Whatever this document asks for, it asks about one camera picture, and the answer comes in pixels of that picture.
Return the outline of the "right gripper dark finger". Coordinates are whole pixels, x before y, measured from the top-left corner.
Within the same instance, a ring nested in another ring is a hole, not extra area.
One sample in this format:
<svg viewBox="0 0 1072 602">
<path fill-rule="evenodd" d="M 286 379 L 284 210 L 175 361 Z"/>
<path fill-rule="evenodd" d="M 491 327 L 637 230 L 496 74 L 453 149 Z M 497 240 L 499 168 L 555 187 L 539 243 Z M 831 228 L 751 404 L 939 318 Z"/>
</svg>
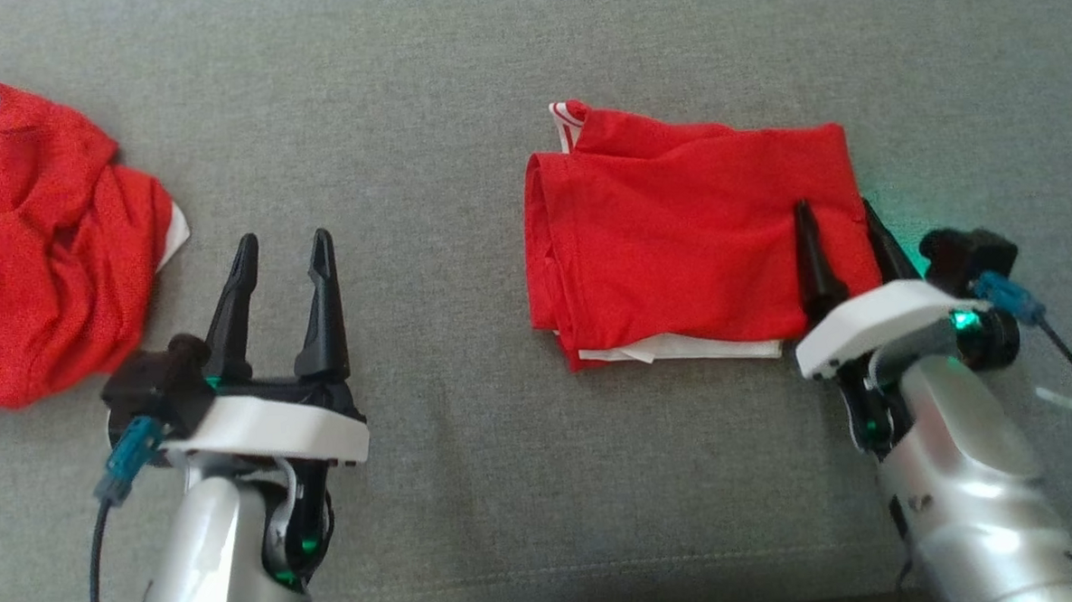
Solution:
<svg viewBox="0 0 1072 602">
<path fill-rule="evenodd" d="M 910 260 L 896 237 L 885 227 L 883 220 L 872 208 L 870 201 L 863 199 L 868 222 L 868 239 L 882 283 L 900 279 L 919 280 L 920 273 Z"/>
<path fill-rule="evenodd" d="M 822 321 L 849 300 L 849 287 L 833 272 L 819 222 L 809 202 L 795 206 L 796 265 L 800 302 L 806 322 Z"/>
</svg>

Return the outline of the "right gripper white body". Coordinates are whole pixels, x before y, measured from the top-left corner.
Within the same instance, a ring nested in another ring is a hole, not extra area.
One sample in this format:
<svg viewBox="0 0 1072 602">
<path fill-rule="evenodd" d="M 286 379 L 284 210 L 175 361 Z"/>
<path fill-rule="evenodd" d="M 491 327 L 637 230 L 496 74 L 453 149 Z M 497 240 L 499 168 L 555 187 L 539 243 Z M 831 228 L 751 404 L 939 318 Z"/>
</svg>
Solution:
<svg viewBox="0 0 1072 602">
<path fill-rule="evenodd" d="M 795 347 L 806 379 L 838 388 L 857 451 L 881 455 L 913 424 L 904 371 L 942 353 L 974 372 L 1004 368 L 1018 357 L 1019 326 L 985 300 L 898 280 L 832 308 Z"/>
</svg>

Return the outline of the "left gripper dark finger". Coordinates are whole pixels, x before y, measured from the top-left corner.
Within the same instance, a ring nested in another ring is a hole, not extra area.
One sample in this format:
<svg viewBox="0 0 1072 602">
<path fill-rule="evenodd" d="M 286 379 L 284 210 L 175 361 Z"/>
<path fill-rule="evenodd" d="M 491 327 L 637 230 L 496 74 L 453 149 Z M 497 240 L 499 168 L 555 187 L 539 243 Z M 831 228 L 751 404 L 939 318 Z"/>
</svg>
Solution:
<svg viewBox="0 0 1072 602">
<path fill-rule="evenodd" d="M 245 350 L 251 294 L 257 288 L 259 256 L 258 237 L 253 234 L 241 236 L 228 280 L 222 286 L 211 326 L 205 336 L 211 350 L 204 366 L 205 376 L 217 379 L 253 375 Z"/>
<path fill-rule="evenodd" d="M 314 234 L 307 275 L 311 279 L 313 299 L 310 304 L 306 338 L 295 358 L 297 378 L 349 378 L 348 338 L 340 277 L 334 262 L 334 237 L 326 229 Z"/>
</svg>

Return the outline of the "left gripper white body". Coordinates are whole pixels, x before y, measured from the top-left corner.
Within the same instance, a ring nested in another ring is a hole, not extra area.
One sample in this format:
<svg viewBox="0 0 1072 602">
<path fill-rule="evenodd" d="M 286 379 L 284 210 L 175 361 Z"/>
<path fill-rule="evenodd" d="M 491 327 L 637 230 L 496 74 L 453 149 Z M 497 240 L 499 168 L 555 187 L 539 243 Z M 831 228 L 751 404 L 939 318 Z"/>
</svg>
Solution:
<svg viewBox="0 0 1072 602">
<path fill-rule="evenodd" d="M 300 401 L 226 394 L 190 438 L 166 443 L 167 458 L 188 480 L 222 476 L 254 487 L 268 508 L 260 565 L 288 588 L 304 588 L 331 546 L 327 472 L 363 463 L 370 451 L 368 425 L 348 390 L 311 390 Z"/>
</svg>

